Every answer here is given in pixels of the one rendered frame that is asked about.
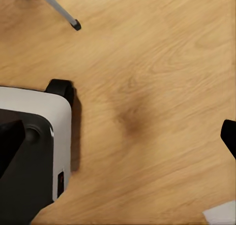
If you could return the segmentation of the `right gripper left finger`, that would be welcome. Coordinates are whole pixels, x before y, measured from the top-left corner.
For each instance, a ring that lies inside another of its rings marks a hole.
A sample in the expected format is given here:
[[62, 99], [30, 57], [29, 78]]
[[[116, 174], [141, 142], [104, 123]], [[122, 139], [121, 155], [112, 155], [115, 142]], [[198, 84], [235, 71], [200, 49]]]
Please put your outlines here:
[[0, 178], [26, 138], [22, 120], [0, 125]]

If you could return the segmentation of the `camera tripod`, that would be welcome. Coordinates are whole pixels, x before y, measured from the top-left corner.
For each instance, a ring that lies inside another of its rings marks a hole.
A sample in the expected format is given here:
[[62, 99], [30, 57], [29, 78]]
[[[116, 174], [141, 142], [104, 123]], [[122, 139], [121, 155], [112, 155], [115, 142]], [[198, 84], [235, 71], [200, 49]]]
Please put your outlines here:
[[51, 7], [53, 7], [58, 13], [60, 13], [67, 21], [71, 23], [71, 26], [79, 30], [81, 24], [78, 20], [75, 20], [56, 0], [45, 0]]

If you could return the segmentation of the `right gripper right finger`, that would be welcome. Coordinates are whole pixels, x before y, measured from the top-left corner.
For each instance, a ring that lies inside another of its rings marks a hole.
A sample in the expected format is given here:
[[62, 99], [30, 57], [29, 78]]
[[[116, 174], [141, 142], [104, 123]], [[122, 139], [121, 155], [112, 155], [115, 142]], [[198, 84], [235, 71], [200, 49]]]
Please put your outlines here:
[[220, 137], [236, 159], [236, 122], [224, 120]]

